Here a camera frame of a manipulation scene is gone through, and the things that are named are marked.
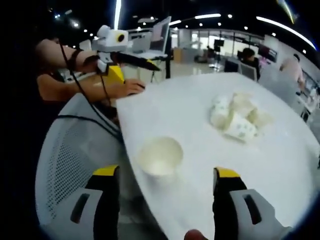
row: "round table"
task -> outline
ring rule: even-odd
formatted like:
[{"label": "round table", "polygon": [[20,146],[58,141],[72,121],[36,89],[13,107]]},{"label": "round table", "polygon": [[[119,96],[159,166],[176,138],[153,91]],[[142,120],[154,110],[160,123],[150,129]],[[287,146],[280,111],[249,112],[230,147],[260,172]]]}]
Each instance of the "round table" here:
[{"label": "round table", "polygon": [[[252,143],[225,138],[209,123],[216,95],[249,93],[274,123]],[[191,229],[214,239],[213,169],[241,175],[275,208],[283,226],[295,226],[315,193],[311,168],[320,146],[289,106],[258,83],[238,73],[211,73],[149,84],[143,93],[116,102],[127,154],[142,194],[170,240]],[[156,137],[177,140],[183,149],[177,173],[164,179],[147,175],[137,164],[142,146]]]}]

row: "laptop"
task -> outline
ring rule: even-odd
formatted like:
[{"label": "laptop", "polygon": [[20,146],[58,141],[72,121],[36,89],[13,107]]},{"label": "laptop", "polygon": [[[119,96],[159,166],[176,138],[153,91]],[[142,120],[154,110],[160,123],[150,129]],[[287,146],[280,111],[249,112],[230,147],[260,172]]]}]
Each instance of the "laptop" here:
[{"label": "laptop", "polygon": [[150,48],[146,52],[136,54],[137,57],[145,59],[154,59],[159,57],[166,57],[166,45],[169,34],[169,23],[171,22],[171,16],[158,22],[152,28]]}]

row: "paper cup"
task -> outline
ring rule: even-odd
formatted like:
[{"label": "paper cup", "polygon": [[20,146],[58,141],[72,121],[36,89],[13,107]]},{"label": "paper cup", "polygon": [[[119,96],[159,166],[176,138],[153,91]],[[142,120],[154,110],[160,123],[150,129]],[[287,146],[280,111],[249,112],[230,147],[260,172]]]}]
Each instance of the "paper cup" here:
[{"label": "paper cup", "polygon": [[229,116],[230,101],[227,97],[218,97],[211,108],[210,123],[218,129],[223,129]]},{"label": "paper cup", "polygon": [[224,133],[244,142],[252,140],[258,134],[253,124],[234,111],[230,111]]},{"label": "paper cup", "polygon": [[273,123],[273,118],[270,114],[263,112],[261,110],[259,110],[258,108],[253,109],[248,116],[246,117],[246,119],[252,123],[253,125],[255,125],[255,127],[259,130],[261,130],[263,127],[265,127],[268,124],[272,124]]},{"label": "paper cup", "polygon": [[246,118],[255,108],[250,101],[250,95],[245,93],[235,93],[230,103],[231,110],[237,112],[240,116]]},{"label": "paper cup", "polygon": [[136,158],[144,172],[156,177],[175,173],[182,159],[181,145],[167,136],[154,138],[144,144]]}]

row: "wire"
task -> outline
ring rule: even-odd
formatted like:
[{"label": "wire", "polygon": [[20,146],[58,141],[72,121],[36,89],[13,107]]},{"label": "wire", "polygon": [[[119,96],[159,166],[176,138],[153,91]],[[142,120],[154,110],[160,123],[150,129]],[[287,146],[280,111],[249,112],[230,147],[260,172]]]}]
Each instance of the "wire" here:
[{"label": "wire", "polygon": [[110,100],[109,94],[107,93],[105,82],[104,82],[104,79],[102,78],[102,75],[100,75],[100,78],[101,78],[101,83],[102,83],[102,87],[103,87],[103,90],[104,90],[105,97],[108,100],[109,105],[111,106],[111,100]]},{"label": "wire", "polygon": [[64,50],[64,47],[63,47],[62,43],[60,42],[59,45],[60,45],[60,48],[61,48],[61,51],[62,51],[62,55],[63,55],[64,61],[65,61],[65,64],[66,64],[67,68],[69,69],[71,76],[73,77],[76,85],[77,85],[78,88],[80,89],[80,92],[81,92],[82,95],[85,97],[86,101],[89,103],[89,105],[90,105],[90,107],[92,108],[92,110],[97,114],[97,116],[98,116],[108,127],[110,127],[114,132],[118,133],[118,134],[121,136],[120,131],[117,130],[117,129],[115,129],[114,126],[110,125],[110,124],[99,114],[99,112],[96,110],[96,108],[95,108],[95,107],[92,105],[92,103],[89,101],[89,99],[88,99],[85,91],[83,90],[83,88],[81,87],[79,81],[77,80],[77,77],[75,76],[74,71],[71,69],[71,67],[70,67],[70,65],[69,65],[69,62],[68,62],[68,59],[67,59],[67,56],[66,56],[66,53],[65,53],[65,50]]},{"label": "wire", "polygon": [[85,117],[85,116],[77,116],[77,115],[69,115],[69,114],[67,114],[67,115],[58,115],[56,117],[56,119],[79,119],[79,120],[89,121],[89,122],[95,123],[95,124],[99,125],[101,128],[103,128],[104,130],[106,130],[109,134],[111,134],[120,143],[123,143],[123,139],[122,138],[119,138],[119,136],[117,136],[116,134],[111,132],[108,128],[103,126],[100,122],[98,122],[95,119],[92,119],[92,118],[89,118],[89,117]]}]

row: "ceiling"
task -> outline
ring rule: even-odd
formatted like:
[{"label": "ceiling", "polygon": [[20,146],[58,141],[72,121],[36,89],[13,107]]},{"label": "ceiling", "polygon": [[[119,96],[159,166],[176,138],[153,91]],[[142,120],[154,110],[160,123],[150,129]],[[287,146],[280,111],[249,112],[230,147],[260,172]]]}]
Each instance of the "ceiling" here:
[{"label": "ceiling", "polygon": [[[163,19],[170,15],[172,21],[182,20],[182,23],[174,27],[189,29],[218,28],[221,22],[224,29],[244,30],[260,36],[276,33],[276,37],[301,52],[306,50],[306,57],[320,67],[319,52],[294,34],[269,23],[256,20],[256,16],[264,17],[283,25],[286,25],[311,40],[320,49],[320,31],[316,24],[316,9],[311,0],[286,0],[296,18],[292,24],[289,16],[278,4],[284,0],[122,0],[119,20],[120,29],[148,28],[154,23],[142,25],[138,23],[140,18],[155,17]],[[57,21],[57,34],[61,41],[68,45],[74,45],[90,38],[89,34],[95,34],[101,25],[113,27],[116,0],[49,0],[50,6],[56,14],[61,14],[69,9],[72,13],[65,20]],[[220,13],[220,18],[194,19],[194,16]],[[71,21],[77,21],[79,27],[72,28]]]}]

